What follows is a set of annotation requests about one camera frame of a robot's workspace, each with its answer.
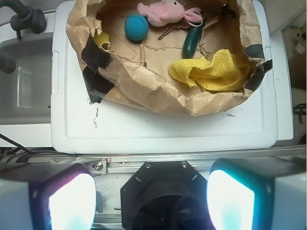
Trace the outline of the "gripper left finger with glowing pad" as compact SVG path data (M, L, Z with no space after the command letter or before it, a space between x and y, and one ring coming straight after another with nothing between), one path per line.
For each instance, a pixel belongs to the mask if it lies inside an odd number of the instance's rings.
M95 209L95 181L84 164L0 165L2 230L90 230Z

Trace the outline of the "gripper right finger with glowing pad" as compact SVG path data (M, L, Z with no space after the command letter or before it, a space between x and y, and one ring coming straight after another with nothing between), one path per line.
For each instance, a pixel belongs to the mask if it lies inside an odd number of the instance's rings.
M207 204L217 230L305 230L307 160L219 158L208 177Z

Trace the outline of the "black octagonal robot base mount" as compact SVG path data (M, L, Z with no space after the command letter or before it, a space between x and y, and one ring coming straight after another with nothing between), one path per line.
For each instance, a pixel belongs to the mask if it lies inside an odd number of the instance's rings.
M126 230L213 230L207 180L186 161L145 162L122 186Z

